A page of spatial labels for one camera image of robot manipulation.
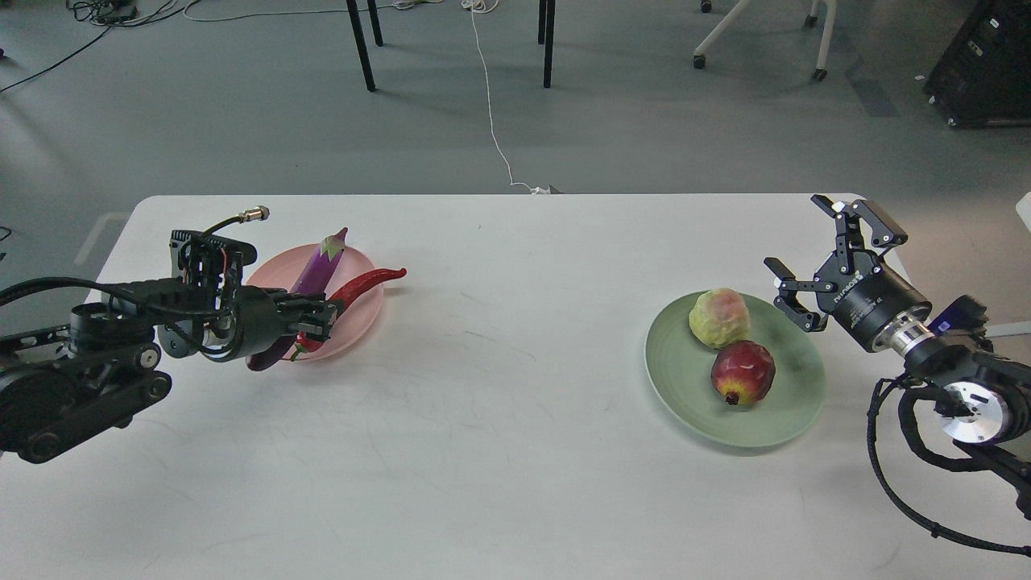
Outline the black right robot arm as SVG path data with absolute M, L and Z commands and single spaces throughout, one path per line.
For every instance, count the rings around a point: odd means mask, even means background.
M 773 304 L 806 333 L 836 321 L 866 352 L 891 350 L 905 363 L 899 423 L 910 450 L 939 469 L 991 471 L 1015 488 L 1029 514 L 1029 463 L 1003 448 L 1029 431 L 1029 367 L 996 354 L 984 306 L 962 295 L 936 319 L 924 294 L 887 265 L 907 234 L 872 201 L 814 194 L 835 224 L 833 250 L 811 280 L 774 257 Z

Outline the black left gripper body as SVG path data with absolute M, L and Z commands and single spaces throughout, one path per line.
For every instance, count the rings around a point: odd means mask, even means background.
M 259 356 L 268 352 L 282 337 L 286 323 L 279 313 L 279 300 L 287 297 L 284 288 L 244 286 L 234 302 L 234 338 L 228 352 L 218 354 L 220 363 Z

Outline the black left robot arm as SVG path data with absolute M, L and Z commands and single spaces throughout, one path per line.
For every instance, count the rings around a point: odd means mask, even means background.
M 2 339 L 2 450 L 22 460 L 52 460 L 164 400 L 168 355 L 201 354 L 223 363 L 268 351 L 300 331 L 325 339 L 342 303 L 323 292 L 295 293 L 243 283 L 257 258 L 246 242 L 176 229 L 169 239 L 172 275 L 101 284 L 39 278 L 2 291 L 2 304 L 58 288 L 97 289 L 67 325 Z

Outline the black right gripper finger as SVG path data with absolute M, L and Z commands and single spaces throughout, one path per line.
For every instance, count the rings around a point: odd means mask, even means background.
M 909 241 L 905 229 L 874 201 L 832 201 L 821 194 L 810 201 L 835 223 L 834 250 L 828 260 L 832 274 L 871 274 L 888 251 Z
M 821 333 L 826 328 L 827 315 L 803 307 L 797 295 L 799 292 L 832 292 L 834 283 L 825 280 L 799 280 L 776 257 L 766 257 L 764 264 L 776 277 L 778 294 L 773 304 L 804 333 Z

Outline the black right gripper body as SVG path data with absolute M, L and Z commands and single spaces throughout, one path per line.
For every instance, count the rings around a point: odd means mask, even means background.
M 849 273 L 838 265 L 837 257 L 829 254 L 814 272 L 820 283 L 832 283 L 834 289 L 819 292 L 817 305 L 821 312 L 836 320 L 867 352 L 886 349 L 879 339 L 884 327 L 899 313 L 908 313 L 924 321 L 932 304 L 923 293 L 898 272 L 884 264 L 873 252 L 854 252 Z

